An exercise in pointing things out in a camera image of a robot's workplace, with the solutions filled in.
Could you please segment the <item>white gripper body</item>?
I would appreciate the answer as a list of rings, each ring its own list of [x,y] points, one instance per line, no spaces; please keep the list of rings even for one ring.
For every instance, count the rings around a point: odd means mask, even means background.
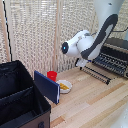
[[[83,68],[86,64],[87,64],[87,60],[82,58],[78,58],[75,62],[75,66],[80,68]]]

